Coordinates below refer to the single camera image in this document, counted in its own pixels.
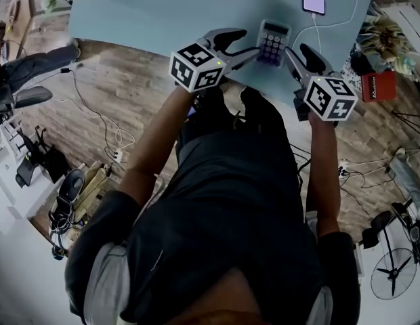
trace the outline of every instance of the table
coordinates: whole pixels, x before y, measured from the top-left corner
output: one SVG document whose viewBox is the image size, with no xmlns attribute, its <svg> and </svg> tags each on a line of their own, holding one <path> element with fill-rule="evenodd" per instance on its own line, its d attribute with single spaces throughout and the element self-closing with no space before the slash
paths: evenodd
<svg viewBox="0 0 420 325">
<path fill-rule="evenodd" d="M 318 25 L 349 20 L 356 0 L 326 0 L 326 15 Z M 370 0 L 358 0 L 353 20 L 343 26 L 320 29 L 322 54 L 335 70 L 341 69 L 354 44 Z M 291 43 L 297 33 L 313 25 L 302 0 L 75 0 L 69 32 L 73 37 L 125 45 L 164 56 L 179 50 L 215 28 L 239 27 L 248 35 L 229 50 L 255 46 L 263 19 L 288 24 Z M 316 30 L 305 31 L 297 42 L 318 49 Z M 287 67 L 269 69 L 257 62 L 229 77 L 293 105 L 299 89 Z"/>
</svg>

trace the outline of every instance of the charging cable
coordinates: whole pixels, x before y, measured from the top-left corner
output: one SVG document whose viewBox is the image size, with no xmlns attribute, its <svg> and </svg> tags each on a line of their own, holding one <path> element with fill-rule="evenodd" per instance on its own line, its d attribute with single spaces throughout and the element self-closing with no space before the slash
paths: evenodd
<svg viewBox="0 0 420 325">
<path fill-rule="evenodd" d="M 318 34 L 318 29 L 319 28 L 333 28 L 334 26 L 339 26 L 339 25 L 344 25 L 344 24 L 347 24 L 347 23 L 350 23 L 352 20 L 353 20 L 353 18 L 354 18 L 354 14 L 356 13 L 356 10 L 358 9 L 358 0 L 356 0 L 356 2 L 355 2 L 355 5 L 354 5 L 354 9 L 353 9 L 353 13 L 352 13 L 352 16 L 350 17 L 350 19 L 349 20 L 346 20 L 345 22 L 340 22 L 340 23 L 335 23 L 335 24 L 331 24 L 331 25 L 317 25 L 316 24 L 316 16 L 315 16 L 315 14 L 312 14 L 312 21 L 314 22 L 314 25 L 313 26 L 308 26 L 308 27 L 306 27 L 306 28 L 304 28 L 303 30 L 301 30 L 300 32 L 299 32 L 299 34 L 297 34 L 297 36 L 296 36 L 296 38 L 295 38 L 295 40 L 294 40 L 294 42 L 293 42 L 293 46 L 292 46 L 292 48 L 294 49 L 294 47 L 295 47 L 295 45 L 296 45 L 296 42 L 297 42 L 297 40 L 299 39 L 299 37 L 300 37 L 300 35 L 302 35 L 305 31 L 307 31 L 307 30 L 310 30 L 310 29 L 316 29 L 317 30 L 317 35 L 318 35 L 318 44 L 319 44 L 319 47 L 320 47 L 320 49 L 321 49 L 321 44 L 320 44 L 320 35 Z"/>
</svg>

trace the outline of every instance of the wooden floor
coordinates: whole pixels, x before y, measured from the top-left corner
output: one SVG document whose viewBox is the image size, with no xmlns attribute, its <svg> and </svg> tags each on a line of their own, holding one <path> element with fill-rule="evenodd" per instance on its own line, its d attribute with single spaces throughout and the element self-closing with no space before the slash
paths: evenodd
<svg viewBox="0 0 420 325">
<path fill-rule="evenodd" d="M 25 45 L 27 53 L 49 51 L 65 45 L 69 37 L 66 29 L 68 16 L 47 18 L 35 22 Z M 95 111 L 109 116 L 120 128 L 129 131 L 139 139 L 142 131 L 150 123 L 152 117 L 161 107 L 171 90 L 173 81 L 167 76 L 168 59 L 137 49 L 130 49 L 118 45 L 81 41 L 81 61 L 73 64 L 77 86 L 87 104 Z M 31 83 L 48 77 L 43 75 Z M 57 74 L 43 81 L 43 86 L 52 90 L 56 100 L 71 99 L 78 106 L 83 107 L 75 90 L 72 73 Z M 238 98 L 242 86 L 236 83 L 224 85 L 226 103 L 231 111 L 241 110 Z M 45 104 L 24 109 L 24 124 L 27 129 L 36 125 L 47 128 L 46 140 L 55 144 L 77 166 L 82 162 L 90 165 L 95 160 L 110 163 L 104 153 L 104 124 L 100 118 L 91 118 L 82 113 L 72 102 L 51 100 Z M 292 144 L 310 149 L 311 133 L 308 123 L 298 123 L 294 109 L 274 102 L 281 111 Z M 92 116 L 95 113 L 83 108 Z M 398 79 L 398 97 L 392 102 L 380 104 L 364 104 L 360 102 L 350 120 L 337 128 L 338 150 L 340 159 L 363 163 L 392 156 L 400 147 L 407 149 L 420 146 L 420 136 L 410 128 L 402 125 L 391 115 L 392 110 L 420 114 L 420 97 L 414 90 L 413 84 L 404 79 Z M 131 142 L 127 134 L 123 134 L 123 142 L 115 139 L 114 125 L 108 125 L 107 140 L 113 149 Z M 133 146 L 125 149 L 127 159 Z M 296 150 L 296 153 L 308 158 L 308 155 Z M 296 156 L 299 165 L 304 159 Z M 386 166 L 389 160 L 374 162 L 352 167 L 354 171 L 366 173 L 379 167 Z M 420 152 L 410 157 L 410 163 L 420 176 Z M 174 154 L 171 154 L 161 177 L 169 180 L 177 169 Z M 109 183 L 115 187 L 123 171 L 113 165 L 113 177 Z M 380 169 L 365 176 L 368 186 L 390 180 Z M 304 184 L 302 189 L 303 203 L 308 186 L 309 167 L 301 173 Z M 343 186 L 350 194 L 357 197 L 361 206 L 353 196 L 341 191 L 342 204 L 339 221 L 341 228 L 353 235 L 355 240 L 361 239 L 361 232 L 369 226 L 371 217 L 390 209 L 392 202 L 402 202 L 404 199 L 395 186 L 389 181 L 381 186 L 361 189 L 362 177 L 353 177 Z"/>
</svg>

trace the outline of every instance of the fan blade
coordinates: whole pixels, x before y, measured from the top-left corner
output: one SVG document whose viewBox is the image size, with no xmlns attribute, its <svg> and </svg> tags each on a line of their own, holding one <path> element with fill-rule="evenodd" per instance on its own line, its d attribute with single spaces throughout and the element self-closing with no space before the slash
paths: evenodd
<svg viewBox="0 0 420 325">
<path fill-rule="evenodd" d="M 388 271 L 387 269 L 384 269 L 384 268 L 378 268 L 377 271 L 384 272 L 386 274 L 390 274 L 391 273 L 391 271 Z"/>
<path fill-rule="evenodd" d="M 401 270 L 404 268 L 404 266 L 407 265 L 407 263 L 410 261 L 410 259 L 412 259 L 412 257 L 409 257 L 402 265 L 401 267 L 398 269 L 398 272 L 401 272 Z"/>
</svg>

